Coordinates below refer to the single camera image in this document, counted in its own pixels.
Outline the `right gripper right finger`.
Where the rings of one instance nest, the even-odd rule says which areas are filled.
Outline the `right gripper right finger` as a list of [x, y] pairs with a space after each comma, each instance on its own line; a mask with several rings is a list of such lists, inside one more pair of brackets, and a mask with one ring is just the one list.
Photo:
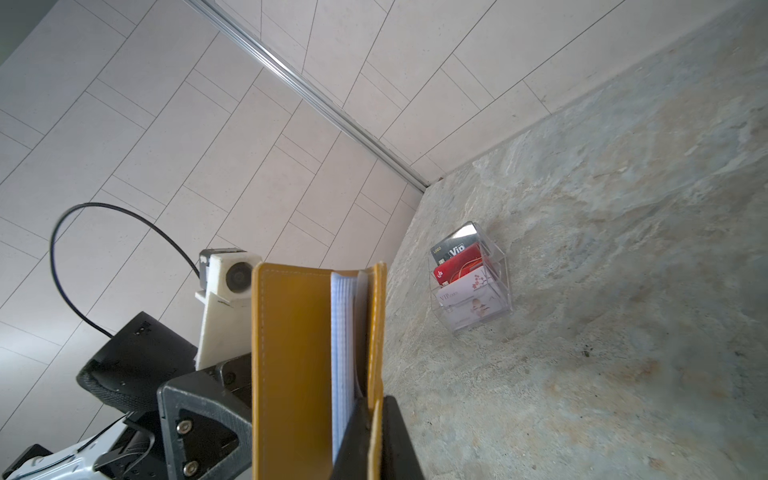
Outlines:
[[400, 407], [394, 396], [384, 397], [381, 478], [424, 480]]

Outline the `yellow leather card holder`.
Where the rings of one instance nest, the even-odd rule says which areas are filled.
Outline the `yellow leather card holder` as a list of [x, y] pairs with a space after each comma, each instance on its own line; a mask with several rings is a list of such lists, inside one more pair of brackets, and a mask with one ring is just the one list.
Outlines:
[[332, 414], [332, 271], [252, 273], [252, 476], [328, 479], [344, 435]]

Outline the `black VIP card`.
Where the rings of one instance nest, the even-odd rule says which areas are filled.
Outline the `black VIP card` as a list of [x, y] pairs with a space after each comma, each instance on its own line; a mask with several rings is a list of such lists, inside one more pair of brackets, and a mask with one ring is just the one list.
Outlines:
[[478, 230], [474, 222], [468, 221], [456, 231], [430, 248], [437, 265], [442, 265], [478, 241]]

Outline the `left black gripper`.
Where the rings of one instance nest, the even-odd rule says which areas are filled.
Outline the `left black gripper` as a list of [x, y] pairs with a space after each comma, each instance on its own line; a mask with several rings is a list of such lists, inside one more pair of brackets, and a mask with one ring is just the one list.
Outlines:
[[197, 349], [141, 312], [77, 383], [121, 417], [59, 452], [28, 447], [5, 479], [235, 479], [252, 467], [251, 357], [198, 370]]

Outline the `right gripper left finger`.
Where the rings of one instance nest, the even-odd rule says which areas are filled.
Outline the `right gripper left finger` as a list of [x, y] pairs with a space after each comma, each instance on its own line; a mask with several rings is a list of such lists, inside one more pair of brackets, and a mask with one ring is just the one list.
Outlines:
[[350, 421], [334, 461], [331, 480], [364, 480], [373, 478], [373, 416], [366, 399], [357, 399]]

